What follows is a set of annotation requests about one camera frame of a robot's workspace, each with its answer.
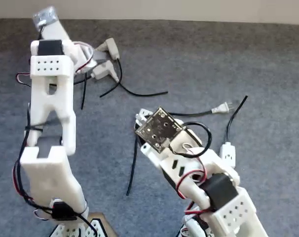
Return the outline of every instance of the metal bracket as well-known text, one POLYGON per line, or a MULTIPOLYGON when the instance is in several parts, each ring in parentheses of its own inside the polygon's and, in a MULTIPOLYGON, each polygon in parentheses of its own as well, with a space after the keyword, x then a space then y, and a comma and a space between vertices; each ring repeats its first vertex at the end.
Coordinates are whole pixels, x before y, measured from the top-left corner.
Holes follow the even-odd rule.
POLYGON ((161 153, 182 131, 182 127, 161 107, 136 130, 144 141, 161 153))

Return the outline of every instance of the gray carpet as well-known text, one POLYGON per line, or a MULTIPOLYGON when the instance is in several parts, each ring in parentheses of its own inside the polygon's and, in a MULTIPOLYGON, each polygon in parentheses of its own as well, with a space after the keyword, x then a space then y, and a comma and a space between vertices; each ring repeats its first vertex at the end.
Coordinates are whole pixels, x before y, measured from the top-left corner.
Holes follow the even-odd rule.
MULTIPOLYGON (((210 109, 225 100, 249 100, 231 128, 241 184, 249 191, 271 237, 299 237, 299 26, 180 21, 66 20, 73 40, 99 45, 114 37, 124 85, 99 98, 111 79, 74 91, 77 150, 70 157, 91 211, 103 212, 120 236, 173 237, 188 201, 179 199, 150 161, 139 154, 135 181, 125 196, 132 163, 133 116, 158 106, 174 112, 210 109)), ((0 20, 0 236, 47 236, 53 224, 33 217, 12 187, 30 89, 15 83, 28 71, 31 20, 0 20)), ((229 115, 195 118, 207 124, 218 151, 229 115)), ((61 130, 48 129, 53 134, 61 130)), ((200 130, 197 134, 203 138, 200 130)))

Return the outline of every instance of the white plug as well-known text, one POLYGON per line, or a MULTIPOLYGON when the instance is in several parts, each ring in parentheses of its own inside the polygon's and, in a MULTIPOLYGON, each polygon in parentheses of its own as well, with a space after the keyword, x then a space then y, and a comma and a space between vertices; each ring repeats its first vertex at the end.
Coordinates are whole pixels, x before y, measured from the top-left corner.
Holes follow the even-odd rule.
POLYGON ((230 167, 235 168, 236 166, 236 151, 235 146, 231 145, 230 142, 225 142, 220 149, 221 159, 230 167))
POLYGON ((105 63, 99 64, 97 67, 95 67, 92 70, 91 76, 97 80, 104 78, 106 75, 112 76, 112 78, 115 80, 115 82, 119 82, 119 78, 117 74, 115 73, 113 64, 111 61, 107 61, 105 63))
POLYGON ((109 51, 109 54, 113 60, 120 59, 118 47, 115 44, 114 38, 109 38, 101 45, 99 45, 96 51, 109 51))
POLYGON ((224 102, 220 104, 219 106, 215 107, 212 109, 213 114, 218 114, 218 113, 229 113, 234 107, 232 106, 232 103, 227 103, 224 102))

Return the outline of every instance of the black cable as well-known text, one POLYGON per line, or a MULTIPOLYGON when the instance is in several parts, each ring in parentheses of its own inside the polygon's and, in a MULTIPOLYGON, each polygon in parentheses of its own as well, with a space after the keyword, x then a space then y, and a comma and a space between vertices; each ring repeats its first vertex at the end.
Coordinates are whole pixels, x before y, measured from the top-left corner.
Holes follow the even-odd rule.
POLYGON ((230 126, 235 118, 235 116, 237 115, 238 111, 242 108, 243 104, 245 103, 245 101, 247 100, 248 98, 248 95, 246 95, 244 97, 244 99, 242 100, 242 102, 239 104, 239 106, 237 107, 236 111, 233 113, 232 117, 230 117, 229 121, 228 121, 228 124, 226 126, 226 142, 229 142, 229 129, 230 129, 230 126))
POLYGON ((38 40, 42 39, 42 32, 43 32, 44 26, 41 26, 40 31, 39 31, 39 36, 37 37, 38 40))
POLYGON ((211 115, 212 110, 200 112, 200 113, 194 113, 194 114, 183 114, 183 113, 173 113, 173 112, 168 112, 170 115, 173 116, 181 116, 181 117, 199 117, 199 116, 205 116, 205 115, 211 115))
POLYGON ((37 205, 36 203, 34 203, 31 199, 31 197, 27 194, 27 192, 24 190, 23 188, 23 184, 22 184, 22 180, 21 180, 21 165, 20 165, 20 159, 21 159, 21 156, 22 156, 22 153, 27 145, 27 139, 29 137, 29 133, 30 133, 30 130, 38 130, 38 131, 42 131, 41 128, 36 128, 36 126, 31 126, 31 122, 30 122, 30 106, 28 106, 28 110, 27 110, 27 126, 26 126, 26 134, 25 134, 25 137, 24 137, 24 140, 22 142, 22 145, 21 145, 21 148, 20 148, 20 152, 19 152, 19 157, 17 159, 17 161, 15 162, 15 166, 16 166, 16 171, 17 171, 17 182, 18 182, 18 190, 19 190, 19 193, 22 195, 23 199, 25 200, 25 202, 36 208, 36 209, 40 209, 40 210, 43 210, 43 211, 52 211, 52 208, 50 207, 46 207, 46 206, 41 206, 41 205, 37 205))
POLYGON ((114 89, 116 89, 120 84, 121 84, 121 81, 122 81, 122 77, 123 77, 123 73, 122 73, 122 66, 121 66, 121 63, 120 63, 120 60, 118 59, 118 64, 119 64, 119 67, 120 67, 120 79, 118 81, 117 84, 115 84, 114 87, 112 87, 110 90, 108 90, 107 92, 103 93, 101 96, 99 96, 99 98, 101 97, 104 97, 105 95, 108 95, 111 91, 113 91, 114 89))
POLYGON ((179 236, 181 229, 182 229, 182 226, 181 226, 180 230, 178 231, 178 233, 176 234, 176 237, 179 236))
POLYGON ((168 91, 163 91, 163 92, 158 92, 158 93, 154 93, 154 94, 137 94, 134 93, 132 91, 130 91, 129 89, 127 89, 124 85, 120 84, 120 86, 129 94, 134 95, 134 96, 138 96, 138 97, 152 97, 152 96, 157 96, 157 95, 165 95, 168 94, 168 91))
POLYGON ((78 84, 81 84, 81 83, 83 83, 83 82, 85 82, 85 81, 87 81, 87 80, 89 80, 89 79, 91 79, 92 78, 92 76, 87 76, 87 78, 85 79, 82 79, 82 80, 78 80, 78 81, 75 81, 74 82, 74 85, 78 85, 78 84))
POLYGON ((131 187, 132 187, 137 154, 138 154, 138 135, 135 135, 133 162, 132 162, 132 167, 131 167, 129 186, 128 186, 128 190, 126 192, 127 196, 130 195, 130 191, 131 191, 131 187))
POLYGON ((87 85, 87 73, 85 73, 85 76, 84 76, 84 89, 82 92, 82 100, 81 100, 81 107, 80 107, 81 110, 83 110, 83 108, 84 108, 85 96, 86 96, 86 85, 87 85))
POLYGON ((91 230, 95 233, 95 237, 98 237, 98 232, 97 232, 97 230, 92 226, 92 224, 89 223, 89 221, 87 221, 87 219, 85 219, 85 218, 84 218, 81 214, 79 214, 79 213, 76 213, 76 212, 75 212, 75 215, 76 215, 77 217, 79 217, 83 222, 86 223, 86 225, 88 225, 88 226, 91 228, 91 230))
MULTIPOLYGON (((208 134, 208 141, 207 141, 207 145, 205 146, 205 148, 203 149, 203 151, 199 152, 198 154, 186 154, 186 153, 178 153, 178 152, 175 152, 172 147, 169 145, 169 149, 171 150, 171 152, 175 155, 180 155, 180 156, 183 156, 183 157, 186 157, 186 158, 197 158, 201 155, 203 155, 211 146, 211 142, 212 142, 212 133, 210 131, 210 129, 204 125, 203 123, 200 123, 200 122, 185 122, 182 124, 182 126, 189 126, 189 125, 196 125, 196 126, 200 126, 202 127, 208 134)), ((187 133, 189 134, 189 136, 191 136, 192 138, 194 138, 194 136, 187 130, 187 133)), ((196 139, 194 138, 195 142, 198 143, 198 145, 200 147, 202 147, 202 144, 196 139)))
POLYGON ((119 85, 120 85, 126 92, 128 92, 129 94, 134 95, 134 96, 138 96, 138 97, 151 97, 151 96, 157 96, 157 95, 164 95, 164 94, 167 94, 167 93, 168 93, 168 91, 163 91, 163 92, 154 93, 154 94, 138 94, 138 93, 135 93, 135 92, 130 91, 130 90, 127 89, 124 85, 121 84, 122 77, 123 77, 123 71, 122 71, 122 66, 121 66, 120 60, 117 59, 117 62, 118 62, 119 68, 120 68, 120 79, 119 79, 118 83, 117 83, 113 88, 111 88, 110 90, 108 90, 107 92, 105 92, 104 94, 102 94, 102 95, 100 96, 100 98, 101 98, 101 97, 104 97, 105 95, 108 95, 111 91, 113 91, 114 89, 116 89, 119 85))
POLYGON ((89 79, 91 79, 91 78, 92 78, 92 76, 88 76, 86 79, 82 79, 82 80, 79 80, 79 81, 74 82, 74 85, 83 83, 83 82, 85 82, 85 80, 87 81, 87 80, 89 80, 89 79))

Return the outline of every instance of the wall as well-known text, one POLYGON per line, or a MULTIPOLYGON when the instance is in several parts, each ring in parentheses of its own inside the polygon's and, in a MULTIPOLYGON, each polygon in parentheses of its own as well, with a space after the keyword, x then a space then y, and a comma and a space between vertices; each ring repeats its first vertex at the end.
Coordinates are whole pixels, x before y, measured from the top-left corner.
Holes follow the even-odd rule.
POLYGON ((171 19, 299 24, 299 0, 0 0, 0 18, 54 5, 60 18, 171 19))

